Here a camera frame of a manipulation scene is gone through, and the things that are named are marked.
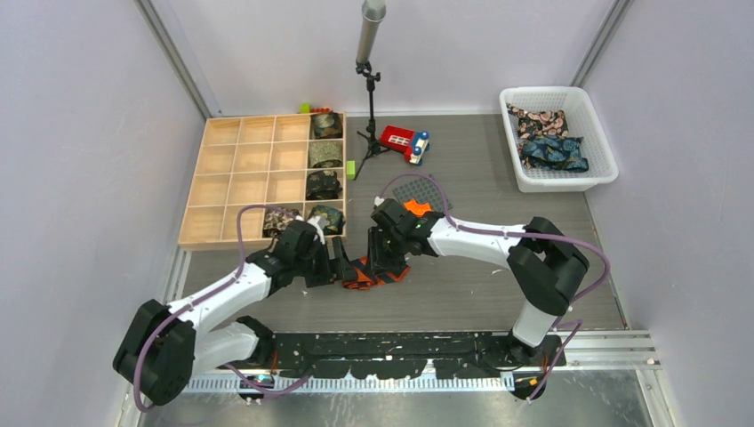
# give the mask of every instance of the wooden organizer tray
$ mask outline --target wooden organizer tray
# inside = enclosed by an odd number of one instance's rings
[[[309,147],[315,140],[310,114],[207,120],[197,167],[188,194],[178,245],[187,250],[233,249],[238,245],[236,220],[246,205],[298,209],[306,219],[315,205],[334,207],[346,215],[346,117],[340,113],[343,167],[338,174],[343,191],[336,200],[305,200],[306,178],[315,172]],[[254,249],[269,245],[262,236],[264,210],[244,212],[244,243]]]

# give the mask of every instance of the tripod base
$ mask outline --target tripod base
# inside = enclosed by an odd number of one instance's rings
[[[357,132],[358,136],[364,138],[367,143],[366,147],[366,155],[364,155],[364,158],[361,159],[361,165],[358,166],[358,169],[356,170],[356,175],[354,176],[354,181],[358,179],[358,175],[361,173],[361,168],[364,167],[364,162],[369,160],[372,157],[377,157],[380,154],[390,151],[387,147],[382,147],[380,145],[380,141],[378,141],[376,138],[372,138],[369,135],[363,134],[361,132]]]

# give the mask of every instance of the white wall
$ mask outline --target white wall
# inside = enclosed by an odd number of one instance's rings
[[[751,425],[754,3],[635,2],[586,89],[621,176],[588,198],[680,425]]]
[[[202,120],[132,1],[0,7],[0,418],[112,425]]]
[[[224,115],[368,111],[354,70],[362,0],[155,0]],[[500,111],[500,90],[568,85],[612,0],[388,0],[378,111]]]

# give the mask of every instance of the green toy piece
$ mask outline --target green toy piece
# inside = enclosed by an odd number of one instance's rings
[[[346,162],[346,177],[352,181],[356,178],[356,162],[353,160]]]

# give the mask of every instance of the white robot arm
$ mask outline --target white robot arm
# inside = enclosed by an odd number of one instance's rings
[[[323,224],[319,217],[307,222],[299,218],[268,249],[249,255],[238,278],[233,271],[181,300],[142,304],[113,360],[113,368],[133,383],[137,360],[148,337],[161,322],[186,306],[189,310],[164,329],[148,349],[141,369],[141,392],[156,405],[175,399],[193,375],[235,360],[264,363],[274,350],[274,341],[272,331],[261,322],[245,316],[229,326],[213,329],[243,307],[290,285],[294,277],[304,277],[309,287],[355,279],[356,272],[339,238],[333,239],[334,258],[330,259]],[[230,280],[235,283],[225,287]],[[211,298],[202,298],[221,287],[224,290]]]
[[[429,212],[419,218],[396,200],[377,198],[372,219],[377,224],[368,234],[367,268],[372,273],[403,269],[405,255],[409,253],[463,256],[511,270],[526,297],[510,331],[513,344],[509,355],[520,364],[527,363],[556,318],[566,313],[589,268],[586,258],[573,245],[509,236],[513,232],[561,234],[542,218],[534,218],[527,225],[459,220],[454,220],[453,225],[441,213]],[[182,300],[167,305],[154,300],[143,304],[113,360],[113,367],[133,382],[136,360],[147,337],[171,313],[187,305],[191,309],[180,314],[148,349],[142,368],[141,392],[156,405],[174,399],[192,375],[235,360],[264,365],[275,342],[272,331],[262,323],[242,317],[230,326],[213,329],[246,305],[289,285],[293,277],[303,276],[307,286],[356,280],[356,272],[339,238],[333,239],[333,250],[334,258],[330,259],[317,219],[291,222],[270,248],[246,258],[243,274],[235,284],[212,298],[194,304],[228,283],[236,276],[235,272]]]

